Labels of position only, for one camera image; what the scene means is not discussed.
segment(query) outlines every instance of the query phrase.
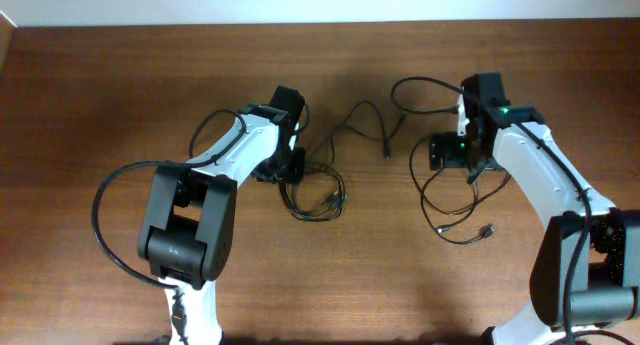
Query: wood grain surface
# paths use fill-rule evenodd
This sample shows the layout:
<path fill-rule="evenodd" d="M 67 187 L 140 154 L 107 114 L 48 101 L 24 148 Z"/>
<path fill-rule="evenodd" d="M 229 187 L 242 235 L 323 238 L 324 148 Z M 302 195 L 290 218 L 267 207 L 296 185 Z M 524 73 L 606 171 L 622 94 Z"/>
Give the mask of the wood grain surface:
<path fill-rule="evenodd" d="M 185 160 L 192 131 L 209 112 L 267 102 L 295 87 L 317 144 L 361 99 L 398 116 L 391 85 L 407 75 L 452 83 L 499 71 L 514 104 L 535 105 L 574 165 L 621 208 L 638 208 L 640 21 L 416 22 L 325 25 L 18 29 L 0 77 L 0 342 L 142 343 L 169 333 L 160 290 L 127 276 L 98 248 L 89 223 L 100 181 L 145 159 Z M 408 84 L 416 108 L 456 96 Z M 352 124 L 377 136 L 363 110 Z M 228 336 L 260 339 L 391 340 L 478 335 L 528 300 L 543 228 L 511 182 L 447 235 L 487 223 L 496 234 L 457 247 L 427 228 L 408 172 L 416 141 L 454 129 L 451 115 L 411 116 L 385 160 L 380 144 L 336 138 L 348 201 L 331 223 L 302 223 L 275 186 L 248 180 L 238 192 L 234 245 L 218 281 Z M 231 120 L 202 134 L 204 150 Z M 418 175 L 430 174 L 427 150 Z M 469 201 L 462 172 L 446 172 L 431 196 Z M 136 241 L 152 170 L 124 176 L 101 209 L 106 240 L 148 271 Z M 499 182 L 488 174 L 481 189 Z M 330 189 L 309 177 L 303 202 Z M 435 217 L 442 222 L 447 219 Z M 640 339 L 640 323 L 615 331 Z"/>

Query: white wall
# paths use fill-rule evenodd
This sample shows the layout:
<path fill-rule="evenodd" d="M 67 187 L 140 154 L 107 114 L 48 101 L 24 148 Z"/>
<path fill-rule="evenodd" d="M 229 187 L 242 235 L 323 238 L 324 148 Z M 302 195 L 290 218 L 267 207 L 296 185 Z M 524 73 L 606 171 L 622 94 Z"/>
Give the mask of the white wall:
<path fill-rule="evenodd" d="M 18 26 L 625 17 L 640 0 L 0 0 Z"/>

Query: cable connector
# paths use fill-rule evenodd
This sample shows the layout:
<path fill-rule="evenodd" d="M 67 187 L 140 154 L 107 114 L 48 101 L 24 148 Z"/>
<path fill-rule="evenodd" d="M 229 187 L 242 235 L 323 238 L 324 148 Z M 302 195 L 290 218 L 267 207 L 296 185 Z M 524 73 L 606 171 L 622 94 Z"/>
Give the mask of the cable connector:
<path fill-rule="evenodd" d="M 480 237 L 486 239 L 496 232 L 496 226 L 493 224 L 485 225 L 480 229 Z"/>
<path fill-rule="evenodd" d="M 391 146 L 389 145 L 389 139 L 382 140 L 382 151 L 384 152 L 385 159 L 391 159 Z"/>
<path fill-rule="evenodd" d="M 449 231 L 451 229 L 453 229 L 455 225 L 442 225 L 442 226 L 438 226 L 436 228 L 436 231 L 438 232 L 438 234 L 442 234 L 445 231 Z"/>
<path fill-rule="evenodd" d="M 398 123 L 396 124 L 396 128 L 400 128 L 400 126 L 402 125 L 402 123 L 407 120 L 407 115 L 409 115 L 407 112 L 403 112 L 402 115 L 400 115 L 400 118 L 398 119 Z"/>
<path fill-rule="evenodd" d="M 336 199 L 338 199 L 338 193 L 339 191 L 336 190 L 334 192 L 332 192 L 331 194 L 329 194 L 329 196 L 327 196 L 324 201 L 322 202 L 323 204 L 331 204 L 334 201 L 336 201 Z"/>
<path fill-rule="evenodd" d="M 343 203 L 347 201 L 347 194 L 343 194 L 343 196 L 339 196 L 338 194 L 336 194 L 335 199 L 333 200 L 333 202 L 331 203 L 331 206 L 329 207 L 330 209 L 337 209 L 339 207 L 342 207 Z"/>

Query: white robotic arm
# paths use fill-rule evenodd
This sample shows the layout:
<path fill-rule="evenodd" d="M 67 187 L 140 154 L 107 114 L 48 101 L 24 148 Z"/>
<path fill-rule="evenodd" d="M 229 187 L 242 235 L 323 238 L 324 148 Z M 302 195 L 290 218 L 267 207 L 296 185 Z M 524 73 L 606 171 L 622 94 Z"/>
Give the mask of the white robotic arm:
<path fill-rule="evenodd" d="M 165 290 L 171 314 L 171 345 L 218 344 L 215 280 L 232 243 L 236 191 L 253 174 L 261 181 L 299 181 L 304 150 L 294 149 L 304 106 L 297 91 L 278 87 L 269 106 L 248 105 L 232 128 L 188 163 L 218 161 L 192 169 L 160 167 L 154 177 L 138 252 Z M 199 220 L 173 213 L 174 206 L 202 208 Z"/>
<path fill-rule="evenodd" d="M 615 205 L 595 191 L 578 173 L 573 165 L 556 146 L 551 131 L 546 125 L 536 122 L 523 123 L 564 162 L 578 179 L 583 189 L 589 189 L 593 215 L 606 215 Z M 575 187 L 558 165 L 520 128 L 511 125 L 497 132 L 493 157 L 518 183 L 533 206 L 545 230 L 554 216 L 567 211 L 585 215 L 585 209 L 578 198 Z M 579 261 L 588 262 L 583 256 Z M 576 326 L 574 331 L 595 329 L 593 326 Z M 561 330 L 552 331 L 536 314 L 531 301 L 508 322 L 497 326 L 492 333 L 494 345 L 530 344 L 544 345 L 564 338 Z"/>
<path fill-rule="evenodd" d="M 218 162 L 195 168 L 200 174 L 215 177 L 226 176 L 237 182 L 238 188 L 249 177 L 251 172 L 263 161 L 269 159 L 276 151 L 280 129 L 269 119 L 256 115 L 241 115 L 247 124 L 247 132 Z M 231 142 L 240 130 L 240 121 L 236 120 L 234 126 L 209 150 L 188 162 L 201 162 L 210 157 L 210 154 L 219 153 Z M 295 142 L 295 136 L 291 139 L 291 145 Z M 216 282 L 205 281 L 200 290 L 195 290 L 190 283 L 171 277 L 159 279 L 162 283 L 177 285 L 182 294 L 182 306 L 184 316 L 176 314 L 173 309 L 175 303 L 175 290 L 166 289 L 169 313 L 172 316 L 170 345 L 180 345 L 181 338 L 186 338 L 189 345 L 218 344 L 222 339 L 222 328 L 216 316 Z M 181 333 L 178 332 L 174 321 L 182 321 L 182 317 L 188 319 L 184 322 Z"/>
<path fill-rule="evenodd" d="M 572 332 L 637 317 L 640 214 L 618 210 L 595 191 L 557 147 L 540 114 L 511 107 L 499 74 L 478 74 L 462 84 L 458 131 L 442 137 L 443 166 L 448 161 L 469 168 L 470 183 L 485 169 L 504 168 L 546 231 L 530 279 L 531 301 L 508 322 L 487 329 L 483 344 L 550 344 L 566 336 L 565 317 L 575 325 Z M 455 142 L 464 150 L 453 150 Z M 584 235 L 586 246 L 579 246 Z M 590 264 L 589 245 L 607 259 Z M 567 282 L 569 269 L 575 271 Z M 567 314 L 565 290 L 572 309 Z"/>

